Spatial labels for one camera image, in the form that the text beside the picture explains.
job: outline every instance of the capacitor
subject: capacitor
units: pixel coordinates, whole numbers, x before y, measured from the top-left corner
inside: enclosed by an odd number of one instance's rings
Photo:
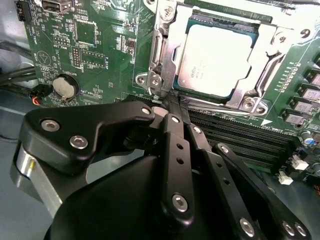
[[[313,164],[312,169],[317,177],[320,177],[320,162]]]
[[[316,142],[309,131],[303,131],[300,136],[305,145],[312,145]]]
[[[52,86],[54,91],[58,96],[61,97],[63,101],[70,101],[80,91],[77,80],[74,77],[64,73],[58,75],[52,81]]]

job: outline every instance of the metal bracket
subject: metal bracket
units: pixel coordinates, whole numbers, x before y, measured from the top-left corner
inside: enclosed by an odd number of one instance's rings
[[[258,2],[243,1],[243,4],[239,5],[238,2],[235,3],[231,0],[213,0],[210,3],[270,16],[271,22],[262,22],[261,20],[253,20],[197,6],[191,8],[190,6],[180,4],[179,1],[177,3],[176,1],[169,0],[155,0],[151,5],[148,2],[147,7],[152,6],[149,9],[155,12],[149,71],[148,73],[137,75],[135,80],[150,95],[159,96],[160,98],[164,98],[173,89],[174,79],[179,72],[183,56],[183,50],[178,51],[177,49],[184,49],[185,47],[187,39],[187,35],[185,34],[186,27],[192,14],[214,15],[257,24],[259,25],[259,36],[248,57],[251,70],[246,78],[237,81],[228,101],[219,104],[212,102],[205,104],[205,101],[201,99],[196,101],[189,96],[185,98],[193,102],[190,108],[197,110],[206,109],[211,112],[262,116],[268,112],[268,106],[261,102],[261,99],[292,44],[301,42],[301,24],[296,29],[296,23],[302,19],[302,13],[306,14],[310,11],[310,8],[303,11],[297,9],[288,14],[280,6]],[[146,80],[139,82],[138,79],[142,77],[145,79],[145,75],[147,75]],[[252,99],[251,102],[254,102],[254,105],[252,107],[245,107],[248,106],[249,99]]]

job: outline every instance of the triangle symbol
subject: triangle symbol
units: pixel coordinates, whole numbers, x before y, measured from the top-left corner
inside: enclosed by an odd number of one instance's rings
[[[40,58],[41,58],[44,62],[46,62],[47,59],[48,59],[48,56],[46,56],[46,55],[44,55],[44,54],[40,54]]]
[[[264,126],[264,125],[269,124],[269,123],[272,123],[272,121],[264,119],[260,126]]]

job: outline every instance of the green circuit board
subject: green circuit board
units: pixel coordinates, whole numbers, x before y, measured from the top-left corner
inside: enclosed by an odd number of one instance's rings
[[[154,13],[143,0],[75,0],[74,10],[64,14],[44,11],[32,0],[29,4],[32,21],[25,28],[34,55],[40,83],[51,84],[59,74],[73,76],[80,92],[71,101],[62,101],[55,93],[43,100],[49,107],[107,104],[128,95],[152,99],[135,82],[135,76],[148,71]],[[217,12],[270,21],[269,16],[240,11],[199,0],[185,4]],[[298,135],[303,130],[320,133],[320,108],[314,107],[310,118],[297,126],[285,122],[282,113],[288,108],[297,88],[305,83],[306,73],[314,69],[320,56],[320,24],[313,38],[291,47],[263,98],[268,105],[264,116],[233,116],[215,113],[275,132]]]

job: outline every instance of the screw hole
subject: screw hole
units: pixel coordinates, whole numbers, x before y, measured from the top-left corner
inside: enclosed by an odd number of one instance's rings
[[[184,162],[181,158],[179,158],[179,157],[176,158],[176,161],[178,162],[178,164],[184,164],[184,163],[185,163],[185,162]]]
[[[263,114],[266,109],[264,109],[263,107],[259,107],[256,111],[258,112],[258,114]]]
[[[176,146],[178,147],[178,149],[181,149],[181,150],[184,149],[184,147],[179,143]]]
[[[45,124],[48,128],[51,128],[51,129],[54,129],[56,127],[56,125],[54,125],[53,123],[51,122],[48,122]]]
[[[229,185],[229,184],[230,184],[229,180],[228,180],[228,179],[226,179],[226,178],[224,178],[224,179],[223,179],[223,181],[224,181],[224,183],[225,183],[225,184],[227,184],[227,185]]]
[[[294,126],[295,129],[302,129],[303,125],[302,124],[296,124]]]

